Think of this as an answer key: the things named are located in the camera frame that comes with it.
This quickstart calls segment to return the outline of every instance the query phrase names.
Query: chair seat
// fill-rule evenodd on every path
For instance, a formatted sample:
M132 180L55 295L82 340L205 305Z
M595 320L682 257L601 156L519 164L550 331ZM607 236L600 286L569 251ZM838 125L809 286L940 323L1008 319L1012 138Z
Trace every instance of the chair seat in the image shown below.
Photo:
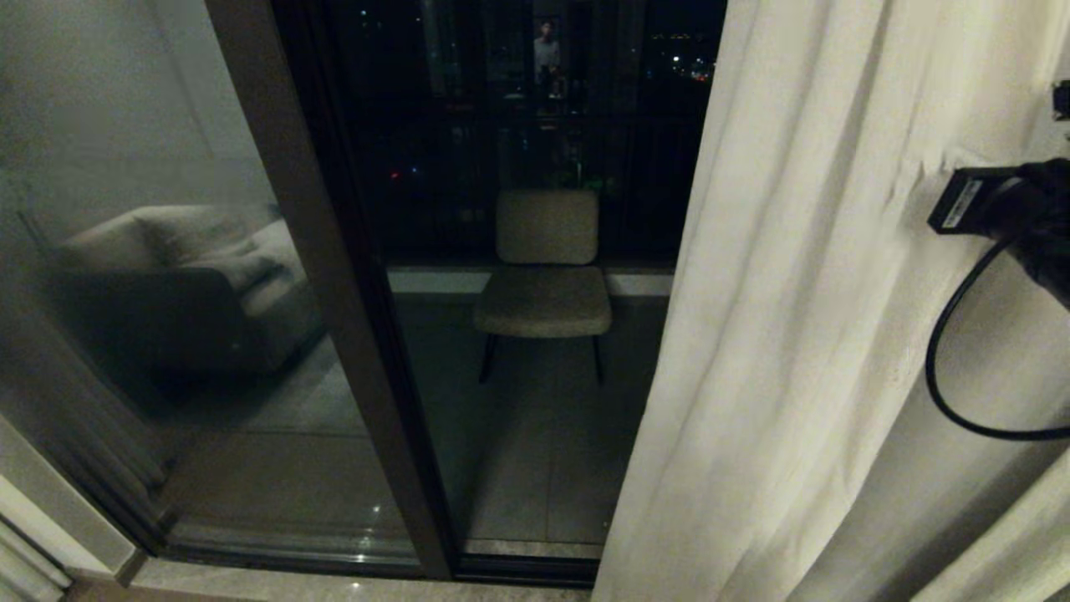
M475 327L505 337L593 337L611 322L606 279L594 266L505 267L490 277L475 307Z

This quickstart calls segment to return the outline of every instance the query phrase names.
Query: person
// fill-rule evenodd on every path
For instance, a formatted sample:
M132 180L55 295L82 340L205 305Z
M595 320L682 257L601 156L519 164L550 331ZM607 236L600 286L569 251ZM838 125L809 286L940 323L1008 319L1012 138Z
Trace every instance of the person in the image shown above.
M561 67L561 45L553 38L552 21L542 21L539 31L541 35L535 38L535 83L546 96Z

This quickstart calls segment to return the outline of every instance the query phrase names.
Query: chair leg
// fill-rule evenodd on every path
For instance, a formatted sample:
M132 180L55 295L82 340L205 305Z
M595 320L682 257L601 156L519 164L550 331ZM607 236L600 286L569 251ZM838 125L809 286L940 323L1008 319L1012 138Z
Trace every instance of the chair leg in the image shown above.
M606 380L602 377L601 354L598 352L598 337L597 336L592 337L591 342L594 343L595 348L595 374L598 375L598 385L601 385L602 383L606 382Z
M483 370L479 371L479 385L483 385L490 379L490 366L494 361L494 345L496 343L496 335L487 336L487 346L483 351Z

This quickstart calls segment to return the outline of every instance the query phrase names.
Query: glass pane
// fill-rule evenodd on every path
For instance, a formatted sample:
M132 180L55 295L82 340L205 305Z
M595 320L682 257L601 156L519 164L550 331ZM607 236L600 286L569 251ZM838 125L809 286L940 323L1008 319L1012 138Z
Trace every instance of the glass pane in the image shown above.
M326 7L463 549L599 557L654 375L724 3Z
M0 412L171 549L417 572L204 4L7 3L0 46Z

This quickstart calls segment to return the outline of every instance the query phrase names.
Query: label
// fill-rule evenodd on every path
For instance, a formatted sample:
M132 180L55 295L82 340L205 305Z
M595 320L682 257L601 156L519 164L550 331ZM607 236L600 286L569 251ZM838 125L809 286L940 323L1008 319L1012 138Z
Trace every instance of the label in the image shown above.
M969 209L969 204L974 202L974 197L977 192L981 190L981 185L983 182L981 180L970 177L966 181L966 185L962 187L962 191L959 192L959 198L956 199L954 204L951 205L951 211L948 212L947 217L944 217L944 227L953 228L959 225L962 220L962 216L966 214L966 210Z

